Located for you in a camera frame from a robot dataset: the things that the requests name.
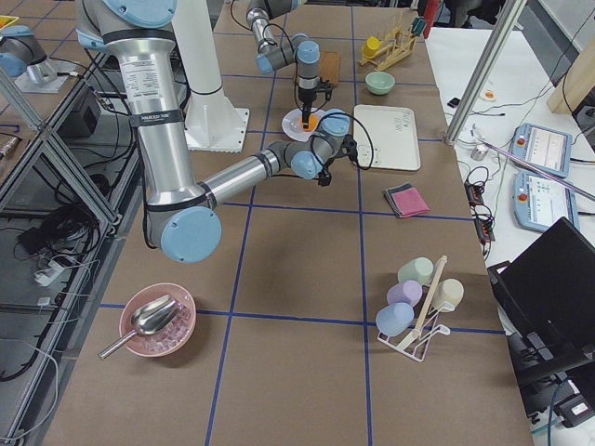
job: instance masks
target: blue and white control box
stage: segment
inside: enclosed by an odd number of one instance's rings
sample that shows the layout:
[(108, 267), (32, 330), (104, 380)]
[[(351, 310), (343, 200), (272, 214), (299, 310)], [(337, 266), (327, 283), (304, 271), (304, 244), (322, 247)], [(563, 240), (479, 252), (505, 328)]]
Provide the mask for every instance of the blue and white control box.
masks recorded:
[(575, 193), (562, 184), (521, 171), (514, 180), (512, 200), (523, 228), (545, 232), (565, 216), (578, 229)]
[(566, 178), (573, 137), (534, 124), (517, 128), (510, 144), (513, 155), (557, 177)]

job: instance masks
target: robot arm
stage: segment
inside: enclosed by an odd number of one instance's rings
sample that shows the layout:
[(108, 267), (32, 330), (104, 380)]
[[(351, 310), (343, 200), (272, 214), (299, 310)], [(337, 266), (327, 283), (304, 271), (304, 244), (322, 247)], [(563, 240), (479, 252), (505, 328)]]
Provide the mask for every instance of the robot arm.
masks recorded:
[(282, 45), (275, 42), (270, 20), (291, 12), (301, 0), (251, 0), (246, 11), (246, 22), (257, 42), (257, 65), (263, 74), (297, 64), (297, 98), (302, 103), (302, 125), (310, 127), (312, 103), (318, 93), (330, 100), (332, 86), (320, 79), (320, 49), (308, 35), (298, 33)]
[(215, 250), (221, 236), (213, 211), (218, 203), (286, 167), (314, 178), (342, 156), (350, 120), (335, 114), (321, 120), (309, 141), (274, 142), (197, 183), (169, 63), (175, 45), (169, 22), (176, 0), (77, 0), (77, 7), (79, 42), (114, 54), (120, 63), (148, 179), (146, 235), (168, 257), (193, 263)]
[(0, 30), (0, 67), (10, 77), (19, 77), (26, 71), (37, 85), (46, 84), (57, 77), (33, 31), (24, 25)]

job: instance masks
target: metal scoop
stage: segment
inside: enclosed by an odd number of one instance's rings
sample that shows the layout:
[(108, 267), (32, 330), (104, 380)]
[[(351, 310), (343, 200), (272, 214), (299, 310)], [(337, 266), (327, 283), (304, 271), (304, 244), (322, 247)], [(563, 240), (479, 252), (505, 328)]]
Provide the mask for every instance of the metal scoop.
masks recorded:
[(161, 332), (176, 317), (178, 312), (178, 303), (170, 295), (164, 295), (143, 305), (130, 317), (132, 330), (101, 351), (99, 357), (105, 360), (136, 335), (149, 336)]

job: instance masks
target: green bowl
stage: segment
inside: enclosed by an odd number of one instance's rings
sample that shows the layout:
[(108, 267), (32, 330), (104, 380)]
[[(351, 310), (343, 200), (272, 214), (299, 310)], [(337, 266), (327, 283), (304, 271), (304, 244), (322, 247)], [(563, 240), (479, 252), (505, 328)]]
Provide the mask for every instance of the green bowl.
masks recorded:
[(365, 86), (373, 95), (386, 95), (394, 87), (394, 77), (387, 72), (370, 72), (365, 76)]

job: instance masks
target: white wall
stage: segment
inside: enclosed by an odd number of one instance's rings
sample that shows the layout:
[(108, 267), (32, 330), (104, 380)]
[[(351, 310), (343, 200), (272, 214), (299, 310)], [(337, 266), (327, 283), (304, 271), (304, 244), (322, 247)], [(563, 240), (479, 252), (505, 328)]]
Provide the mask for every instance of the white wall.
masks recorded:
[(590, 18), (576, 36), (575, 46), (582, 50), (595, 37), (595, 20), (591, 11), (595, 9), (595, 0), (537, 0), (551, 15), (558, 26), (566, 33), (569, 39), (575, 35), (580, 25), (590, 14)]

